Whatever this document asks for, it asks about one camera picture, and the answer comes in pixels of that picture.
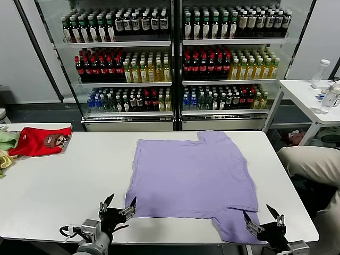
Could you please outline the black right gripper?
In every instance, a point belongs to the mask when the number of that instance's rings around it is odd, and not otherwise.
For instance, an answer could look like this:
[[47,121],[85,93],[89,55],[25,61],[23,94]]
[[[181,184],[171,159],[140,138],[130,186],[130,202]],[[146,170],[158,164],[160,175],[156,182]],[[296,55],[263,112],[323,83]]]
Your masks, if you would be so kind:
[[286,226],[283,214],[279,214],[276,209],[266,204],[270,214],[276,222],[257,225],[254,223],[245,210],[243,211],[246,228],[251,234],[256,234],[259,241],[266,241],[275,252],[288,251],[288,241],[285,238]]

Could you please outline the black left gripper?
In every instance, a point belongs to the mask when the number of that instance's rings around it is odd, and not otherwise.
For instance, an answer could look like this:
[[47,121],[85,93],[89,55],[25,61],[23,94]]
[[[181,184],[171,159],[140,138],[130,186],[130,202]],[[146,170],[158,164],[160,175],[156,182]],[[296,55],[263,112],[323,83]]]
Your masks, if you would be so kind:
[[135,214],[137,200],[137,198],[134,197],[131,204],[123,210],[118,208],[109,208],[114,195],[114,193],[111,194],[104,200],[104,202],[100,203],[99,211],[101,231],[107,234],[111,241],[113,240],[113,233],[115,232],[116,226],[118,224],[126,223],[126,217],[133,216]]

